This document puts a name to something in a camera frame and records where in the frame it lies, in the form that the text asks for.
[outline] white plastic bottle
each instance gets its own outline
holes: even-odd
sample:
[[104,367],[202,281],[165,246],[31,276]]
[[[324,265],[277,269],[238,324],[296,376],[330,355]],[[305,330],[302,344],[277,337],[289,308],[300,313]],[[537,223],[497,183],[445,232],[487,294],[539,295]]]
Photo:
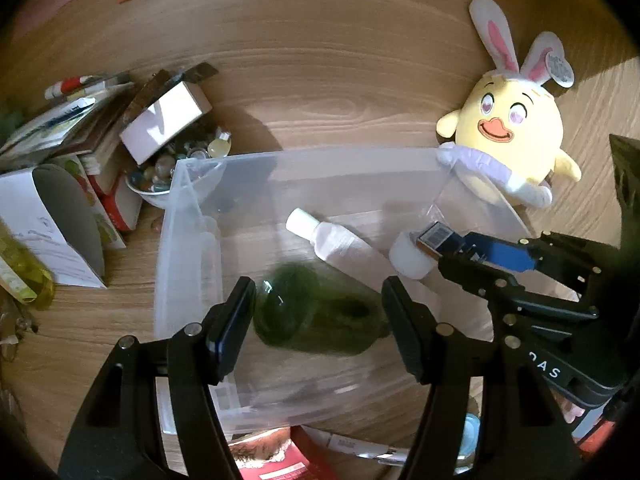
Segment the white plastic bottle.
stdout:
[[412,280],[423,279],[433,267],[438,265],[436,260],[416,247],[414,237],[419,234],[402,231],[389,249],[391,265],[400,274]]
[[[382,283],[389,276],[398,275],[387,258],[346,227],[321,222],[300,208],[289,215],[286,227],[309,240],[318,258],[376,292],[382,290]],[[427,305],[437,320],[440,314],[438,296],[419,282],[404,276],[400,276],[400,280],[412,300]]]

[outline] white bottle cap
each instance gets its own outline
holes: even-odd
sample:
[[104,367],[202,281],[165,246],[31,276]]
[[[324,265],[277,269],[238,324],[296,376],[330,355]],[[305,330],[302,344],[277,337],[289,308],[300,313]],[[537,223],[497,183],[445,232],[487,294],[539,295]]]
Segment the white bottle cap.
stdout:
[[436,260],[418,249],[407,231],[401,232],[389,249],[389,260],[395,270],[412,280],[423,279],[436,266]]
[[309,213],[302,211],[302,209],[298,207],[294,209],[289,215],[289,218],[287,218],[286,227],[293,234],[313,242],[316,238],[314,231],[319,225],[320,221],[318,219],[313,218]]
[[229,133],[226,130],[223,130],[222,128],[220,128],[220,126],[218,126],[216,128],[216,138],[222,139],[222,140],[229,140],[231,138],[231,133]]

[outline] plush toy tag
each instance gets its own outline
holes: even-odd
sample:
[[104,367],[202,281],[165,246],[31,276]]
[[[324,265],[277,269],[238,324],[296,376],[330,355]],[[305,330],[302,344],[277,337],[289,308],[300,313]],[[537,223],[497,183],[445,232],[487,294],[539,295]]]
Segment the plush toy tag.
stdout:
[[555,52],[548,52],[545,56],[546,70],[551,78],[564,88],[569,88],[574,84],[574,69],[569,62]]

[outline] label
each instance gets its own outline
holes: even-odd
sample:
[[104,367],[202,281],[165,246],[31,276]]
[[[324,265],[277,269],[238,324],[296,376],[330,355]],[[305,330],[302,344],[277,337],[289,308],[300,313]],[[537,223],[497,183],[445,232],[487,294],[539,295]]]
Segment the label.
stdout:
[[349,455],[356,455],[362,458],[374,458],[379,455],[385,454],[388,451],[388,446],[383,444],[374,444],[373,442],[364,442],[362,440],[355,440],[348,436],[332,435],[327,445],[328,449],[332,451],[338,451]]
[[418,238],[423,244],[434,251],[438,249],[453,234],[453,230],[446,225],[436,222]]
[[553,51],[547,52],[545,56],[546,70],[551,79],[564,88],[569,88],[574,84],[574,69],[569,62]]
[[548,359],[543,359],[538,362],[538,356],[535,352],[529,352],[529,357],[531,357],[533,362],[537,363],[536,368],[539,368],[541,373],[546,373],[552,379],[560,377],[562,370],[551,364],[551,361]]
[[263,473],[258,475],[261,480],[298,480],[303,478],[314,478],[312,475],[306,475],[308,469],[302,462],[298,462],[297,464],[291,465],[284,469],[279,469],[278,471],[273,471],[271,473]]
[[31,303],[38,297],[1,256],[0,285],[20,303]]

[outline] white paper box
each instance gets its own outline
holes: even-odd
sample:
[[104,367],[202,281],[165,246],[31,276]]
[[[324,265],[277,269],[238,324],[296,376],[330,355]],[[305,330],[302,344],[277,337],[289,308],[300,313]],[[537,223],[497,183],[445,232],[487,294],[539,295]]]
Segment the white paper box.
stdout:
[[136,162],[142,164],[209,110],[211,104],[200,87],[182,81],[142,112],[120,138]]
[[100,234],[82,188],[54,164],[0,176],[0,218],[56,283],[104,288]]

